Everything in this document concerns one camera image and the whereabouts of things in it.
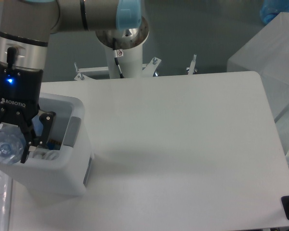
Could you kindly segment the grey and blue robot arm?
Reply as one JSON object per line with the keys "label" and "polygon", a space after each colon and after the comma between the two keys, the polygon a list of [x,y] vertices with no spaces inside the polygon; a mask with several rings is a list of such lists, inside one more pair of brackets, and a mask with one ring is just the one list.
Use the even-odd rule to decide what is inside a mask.
{"label": "grey and blue robot arm", "polygon": [[44,147],[56,118],[40,88],[50,34],[140,27],[138,0],[6,0],[0,25],[0,163],[26,162]]}

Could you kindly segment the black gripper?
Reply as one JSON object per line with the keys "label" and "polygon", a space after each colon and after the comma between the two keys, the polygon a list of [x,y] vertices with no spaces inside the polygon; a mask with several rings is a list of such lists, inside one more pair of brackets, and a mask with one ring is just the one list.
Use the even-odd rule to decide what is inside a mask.
{"label": "black gripper", "polygon": [[17,125],[26,144],[20,159],[24,164],[30,146],[47,147],[56,113],[39,111],[43,70],[9,66],[0,62],[0,124]]}

